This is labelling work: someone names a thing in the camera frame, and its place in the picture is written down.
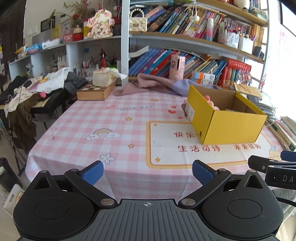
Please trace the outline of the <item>pink plush toy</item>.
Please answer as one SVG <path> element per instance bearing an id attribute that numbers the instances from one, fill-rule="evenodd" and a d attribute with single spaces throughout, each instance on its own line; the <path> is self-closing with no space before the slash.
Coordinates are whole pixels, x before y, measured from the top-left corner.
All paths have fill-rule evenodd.
<path id="1" fill-rule="evenodd" d="M 215 106 L 214 102 L 210 99 L 210 96 L 205 95 L 204 98 L 206 99 L 206 101 L 208 102 L 208 104 L 210 104 L 210 106 L 211 106 L 214 110 L 220 110 L 219 107 Z"/>

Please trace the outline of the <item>pink checkered tablecloth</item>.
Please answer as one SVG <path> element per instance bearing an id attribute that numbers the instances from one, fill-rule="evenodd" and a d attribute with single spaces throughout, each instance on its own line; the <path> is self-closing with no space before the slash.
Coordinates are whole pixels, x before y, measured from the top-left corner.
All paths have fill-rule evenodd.
<path id="1" fill-rule="evenodd" d="M 107 195 L 179 200 L 201 186 L 192 175 L 196 159 L 243 174 L 251 155 L 280 156 L 283 147 L 268 128 L 254 144 L 201 144 L 185 118 L 185 102 L 156 91 L 77 101 L 31 149 L 26 175 L 60 175 L 99 160 L 104 173 L 95 186 Z"/>

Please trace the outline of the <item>yellow cardboard box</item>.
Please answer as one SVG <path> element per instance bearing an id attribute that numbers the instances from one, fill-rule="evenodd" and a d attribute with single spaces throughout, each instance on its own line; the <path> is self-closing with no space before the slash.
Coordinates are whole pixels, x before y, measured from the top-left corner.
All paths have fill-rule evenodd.
<path id="1" fill-rule="evenodd" d="M 205 95 L 220 110 L 214 110 Z M 193 85 L 189 87 L 185 111 L 204 145 L 254 143 L 267 119 L 260 108 L 236 91 Z"/>

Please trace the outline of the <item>brown paper envelope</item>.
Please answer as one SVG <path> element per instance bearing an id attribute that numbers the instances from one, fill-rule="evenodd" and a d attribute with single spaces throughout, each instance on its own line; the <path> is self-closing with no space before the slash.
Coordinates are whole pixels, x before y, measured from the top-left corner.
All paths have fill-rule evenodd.
<path id="1" fill-rule="evenodd" d="M 246 95 L 252 95 L 252 96 L 255 96 L 257 98 L 262 98 L 262 95 L 259 92 L 258 88 L 248 86 L 248 85 L 244 85 L 244 84 L 236 84 L 236 83 L 234 83 L 234 88 L 239 93 L 243 93 L 243 94 L 246 94 Z"/>

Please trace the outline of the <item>wooden chess box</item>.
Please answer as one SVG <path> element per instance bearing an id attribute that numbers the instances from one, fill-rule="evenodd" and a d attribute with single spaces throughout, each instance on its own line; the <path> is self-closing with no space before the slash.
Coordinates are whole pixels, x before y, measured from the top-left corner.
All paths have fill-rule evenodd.
<path id="1" fill-rule="evenodd" d="M 109 94 L 112 92 L 116 82 L 113 82 L 107 87 L 96 87 L 93 85 L 92 81 L 83 86 L 76 92 L 77 100 L 79 101 L 96 101 L 105 100 Z"/>

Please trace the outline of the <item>red boxed book set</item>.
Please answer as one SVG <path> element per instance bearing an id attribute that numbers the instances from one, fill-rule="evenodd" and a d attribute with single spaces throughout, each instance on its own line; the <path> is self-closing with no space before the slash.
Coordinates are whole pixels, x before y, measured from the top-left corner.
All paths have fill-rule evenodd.
<path id="1" fill-rule="evenodd" d="M 233 86 L 236 84 L 251 84 L 251 66 L 238 60 L 221 57 L 226 62 L 222 70 L 218 85 L 222 87 Z"/>

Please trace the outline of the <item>cream tissue pack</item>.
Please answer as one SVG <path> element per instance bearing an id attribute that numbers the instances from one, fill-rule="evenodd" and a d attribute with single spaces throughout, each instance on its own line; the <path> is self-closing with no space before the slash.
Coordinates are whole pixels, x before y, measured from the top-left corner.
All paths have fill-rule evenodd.
<path id="1" fill-rule="evenodd" d="M 100 68 L 93 72 L 93 85 L 96 87 L 108 87 L 114 83 L 117 78 L 125 79 L 127 75 L 119 72 L 117 68 Z"/>

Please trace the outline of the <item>white orange medicine boxes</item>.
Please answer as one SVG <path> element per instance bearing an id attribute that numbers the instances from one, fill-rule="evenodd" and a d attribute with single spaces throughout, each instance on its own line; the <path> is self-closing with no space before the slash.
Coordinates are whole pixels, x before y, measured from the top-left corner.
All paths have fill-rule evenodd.
<path id="1" fill-rule="evenodd" d="M 203 73 L 198 71 L 193 71 L 191 74 L 191 80 L 197 84 L 201 85 L 213 85 L 215 81 L 215 75 L 209 73 Z"/>

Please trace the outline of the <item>pink purple cloth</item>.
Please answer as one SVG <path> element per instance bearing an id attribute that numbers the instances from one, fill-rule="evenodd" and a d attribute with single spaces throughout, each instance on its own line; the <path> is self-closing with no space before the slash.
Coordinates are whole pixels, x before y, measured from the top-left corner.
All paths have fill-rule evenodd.
<path id="1" fill-rule="evenodd" d="M 137 79 L 129 82 L 124 89 L 116 89 L 114 95 L 124 96 L 154 90 L 161 93 L 188 96 L 190 85 L 222 90 L 217 85 L 201 85 L 189 79 L 170 80 L 168 78 L 140 73 Z"/>

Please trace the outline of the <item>pile of clothes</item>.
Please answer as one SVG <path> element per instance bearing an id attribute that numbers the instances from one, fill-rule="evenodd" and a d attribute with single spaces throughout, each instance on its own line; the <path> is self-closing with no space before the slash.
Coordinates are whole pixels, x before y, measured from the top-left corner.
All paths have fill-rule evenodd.
<path id="1" fill-rule="evenodd" d="M 1 105 L 4 106 L 4 113 L 12 113 L 23 102 L 27 101 L 34 94 L 46 95 L 58 89 L 65 89 L 69 94 L 74 95 L 88 80 L 74 72 L 69 67 L 61 68 L 56 72 L 30 78 L 17 76 L 1 93 Z"/>

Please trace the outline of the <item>pink cylindrical device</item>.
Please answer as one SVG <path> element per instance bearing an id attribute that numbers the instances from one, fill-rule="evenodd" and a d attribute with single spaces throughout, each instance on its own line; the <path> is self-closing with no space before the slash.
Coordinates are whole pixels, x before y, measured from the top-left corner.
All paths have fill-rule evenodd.
<path id="1" fill-rule="evenodd" d="M 181 80 L 184 77 L 185 70 L 185 56 L 172 55 L 169 71 L 170 80 Z"/>

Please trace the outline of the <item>white wooden bookshelf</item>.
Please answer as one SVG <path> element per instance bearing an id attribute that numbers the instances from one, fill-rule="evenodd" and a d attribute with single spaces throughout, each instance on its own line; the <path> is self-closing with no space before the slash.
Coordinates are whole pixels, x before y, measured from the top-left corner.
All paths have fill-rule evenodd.
<path id="1" fill-rule="evenodd" d="M 74 12 L 62 9 L 62 1 L 29 1 L 25 5 L 25 15 L 24 15 L 24 29 L 23 29 L 23 41 L 25 43 L 31 44 L 32 37 L 40 33 L 40 27 L 37 23 L 41 20 L 38 15 L 45 16 L 51 15 L 50 11 L 55 10 L 56 22 L 60 20 L 60 15 L 72 15 Z M 213 11 L 219 11 L 222 15 L 233 18 L 250 25 L 257 24 L 261 27 L 267 27 L 268 23 L 257 18 L 251 13 L 244 11 L 237 6 L 225 3 L 223 1 L 197 1 L 198 8 L 208 8 Z M 161 48 L 173 46 L 176 49 L 185 50 L 189 47 L 189 51 L 192 52 L 197 47 L 199 52 L 208 54 L 211 50 L 214 53 L 220 53 L 220 55 L 227 56 L 229 58 L 237 60 L 251 60 L 259 64 L 264 64 L 265 60 L 254 56 L 253 54 L 247 53 L 245 51 L 235 49 L 221 43 L 211 42 L 204 39 L 197 39 L 189 37 L 187 35 L 173 35 L 167 33 L 158 32 L 129 32 L 129 34 L 115 34 L 113 37 L 108 38 L 122 39 L 123 37 L 129 37 L 129 41 L 137 40 L 140 38 L 152 40 L 149 46 L 159 43 Z"/>

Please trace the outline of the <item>pink lucky cat figure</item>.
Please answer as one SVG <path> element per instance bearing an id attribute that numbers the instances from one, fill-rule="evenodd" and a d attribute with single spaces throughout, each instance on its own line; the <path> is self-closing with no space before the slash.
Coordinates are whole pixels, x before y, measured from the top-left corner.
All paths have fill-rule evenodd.
<path id="1" fill-rule="evenodd" d="M 90 29 L 88 37 L 92 39 L 109 38 L 113 36 L 112 27 L 115 20 L 112 13 L 107 9 L 100 9 L 88 19 L 87 27 Z"/>

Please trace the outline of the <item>cream quilted handbag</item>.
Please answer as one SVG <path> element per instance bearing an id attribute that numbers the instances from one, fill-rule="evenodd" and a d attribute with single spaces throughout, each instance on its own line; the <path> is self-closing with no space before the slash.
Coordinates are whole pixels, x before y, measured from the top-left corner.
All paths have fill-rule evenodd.
<path id="1" fill-rule="evenodd" d="M 134 17 L 134 13 L 140 13 L 140 17 Z M 147 18 L 143 10 L 135 8 L 129 15 L 129 31 L 146 32 L 147 31 Z"/>

